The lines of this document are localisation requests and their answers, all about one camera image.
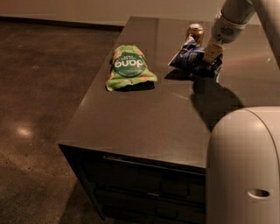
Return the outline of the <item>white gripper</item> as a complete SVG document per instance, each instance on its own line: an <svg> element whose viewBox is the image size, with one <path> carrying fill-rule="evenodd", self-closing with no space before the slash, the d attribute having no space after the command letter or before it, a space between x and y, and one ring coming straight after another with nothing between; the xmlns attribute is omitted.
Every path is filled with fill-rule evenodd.
<svg viewBox="0 0 280 224"><path fill-rule="evenodd" d="M219 12L213 21L211 29L212 38L209 40L204 52L203 60L211 63L223 53L223 45L234 42L242 31L245 29L245 24L236 24L231 22Z"/></svg>

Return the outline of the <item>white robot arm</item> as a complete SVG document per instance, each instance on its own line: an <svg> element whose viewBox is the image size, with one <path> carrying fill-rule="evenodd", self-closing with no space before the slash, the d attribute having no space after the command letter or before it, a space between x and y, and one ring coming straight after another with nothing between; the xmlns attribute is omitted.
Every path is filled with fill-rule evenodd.
<svg viewBox="0 0 280 224"><path fill-rule="evenodd" d="M204 60L222 53L253 15L279 57L279 0L226 0ZM206 224L280 224L280 108L253 107L224 116L210 136L206 161Z"/></svg>

